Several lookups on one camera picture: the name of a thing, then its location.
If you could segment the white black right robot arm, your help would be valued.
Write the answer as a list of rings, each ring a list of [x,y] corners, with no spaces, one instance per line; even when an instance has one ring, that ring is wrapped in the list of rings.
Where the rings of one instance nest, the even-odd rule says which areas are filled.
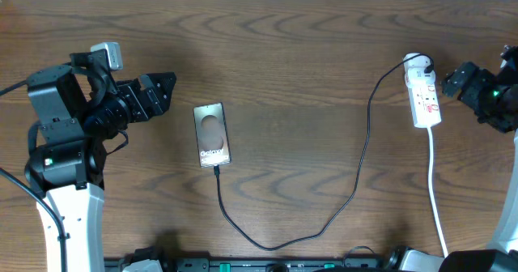
[[[517,133],[517,48],[505,46],[494,74],[473,62],[464,62],[439,83],[444,96],[455,98],[473,111],[478,123],[501,134]],[[404,57],[405,84],[410,94],[414,126],[431,130],[440,121],[435,102],[433,61],[424,54]],[[517,171],[512,170],[499,222],[484,249],[436,256],[410,247],[393,250],[384,264],[387,271],[515,271],[517,269]]]

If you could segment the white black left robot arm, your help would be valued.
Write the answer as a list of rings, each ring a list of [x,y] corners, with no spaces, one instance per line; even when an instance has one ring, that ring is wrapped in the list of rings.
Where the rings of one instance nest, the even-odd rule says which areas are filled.
[[[121,68],[111,43],[27,79],[39,120],[28,134],[25,176],[43,200],[38,210],[50,271],[104,270],[104,141],[170,108],[174,73],[115,81],[112,73]]]

